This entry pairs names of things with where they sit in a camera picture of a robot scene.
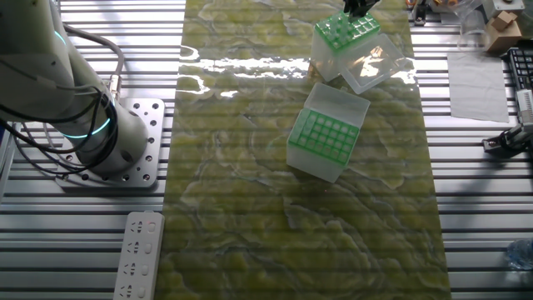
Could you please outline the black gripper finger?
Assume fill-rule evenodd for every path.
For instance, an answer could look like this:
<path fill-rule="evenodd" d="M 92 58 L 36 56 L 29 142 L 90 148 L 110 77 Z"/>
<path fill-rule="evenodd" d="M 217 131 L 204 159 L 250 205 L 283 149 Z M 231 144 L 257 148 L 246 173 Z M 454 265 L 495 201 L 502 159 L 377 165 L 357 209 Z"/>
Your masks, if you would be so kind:
<path fill-rule="evenodd" d="M 377 5 L 381 0 L 360 0 L 358 15 L 365 16 L 375 5 Z"/>
<path fill-rule="evenodd" d="M 344 8 L 343 12 L 348 16 L 350 21 L 353 21 L 358 18 L 358 9 L 360 3 L 358 0 L 343 0 Z"/>

